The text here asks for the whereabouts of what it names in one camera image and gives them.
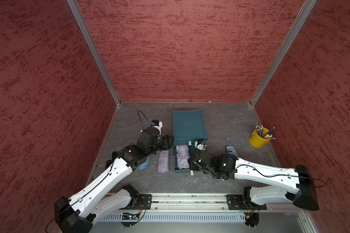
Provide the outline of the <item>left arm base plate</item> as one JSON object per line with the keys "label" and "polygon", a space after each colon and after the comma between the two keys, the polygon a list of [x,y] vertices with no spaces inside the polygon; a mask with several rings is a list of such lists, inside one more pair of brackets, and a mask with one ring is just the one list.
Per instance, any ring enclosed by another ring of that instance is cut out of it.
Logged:
{"label": "left arm base plate", "polygon": [[151,194],[138,194],[131,199],[127,208],[128,209],[143,208],[145,210],[150,210],[151,204],[152,204]]}

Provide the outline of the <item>teal drawer cabinet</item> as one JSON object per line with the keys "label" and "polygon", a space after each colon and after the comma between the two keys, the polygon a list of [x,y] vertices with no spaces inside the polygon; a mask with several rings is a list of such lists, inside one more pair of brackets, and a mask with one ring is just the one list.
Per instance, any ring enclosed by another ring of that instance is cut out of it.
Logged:
{"label": "teal drawer cabinet", "polygon": [[178,167],[176,146],[188,146],[191,154],[196,147],[195,142],[199,139],[207,141],[207,132],[201,110],[173,111],[173,153],[175,160],[175,174],[189,173],[190,169],[180,169]]}

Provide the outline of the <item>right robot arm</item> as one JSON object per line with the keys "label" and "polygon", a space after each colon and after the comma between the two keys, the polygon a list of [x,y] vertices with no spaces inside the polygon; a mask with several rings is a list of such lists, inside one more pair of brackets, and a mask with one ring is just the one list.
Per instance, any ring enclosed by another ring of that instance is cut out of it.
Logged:
{"label": "right robot arm", "polygon": [[294,169],[276,168],[229,154],[214,156],[199,149],[192,152],[189,163],[191,169],[215,179],[262,183],[262,187],[244,189],[242,203],[248,210],[256,210],[271,203],[292,203],[303,210],[319,210],[315,180],[306,166],[297,165]]}

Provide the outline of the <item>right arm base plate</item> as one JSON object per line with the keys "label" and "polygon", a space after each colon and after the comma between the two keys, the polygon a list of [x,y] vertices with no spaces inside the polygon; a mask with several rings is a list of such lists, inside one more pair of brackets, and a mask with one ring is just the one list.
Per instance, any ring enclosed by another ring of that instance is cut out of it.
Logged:
{"label": "right arm base plate", "polygon": [[237,195],[226,195],[227,205],[229,210],[244,210],[244,211],[257,211],[257,210],[267,210],[267,206],[254,204],[245,198],[241,194]]}

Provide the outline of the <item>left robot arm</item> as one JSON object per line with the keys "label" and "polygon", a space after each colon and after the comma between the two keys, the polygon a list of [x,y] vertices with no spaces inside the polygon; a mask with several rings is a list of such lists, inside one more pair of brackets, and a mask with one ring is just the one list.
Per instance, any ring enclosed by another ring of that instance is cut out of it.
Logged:
{"label": "left robot arm", "polygon": [[130,175],[147,157],[173,147],[173,136],[162,136],[160,127],[147,127],[136,144],[113,152],[112,164],[78,193],[62,196],[54,204],[54,221],[63,233],[88,233],[93,225],[110,212],[132,206],[139,207],[139,192],[126,185],[116,194],[106,194],[122,179]]}

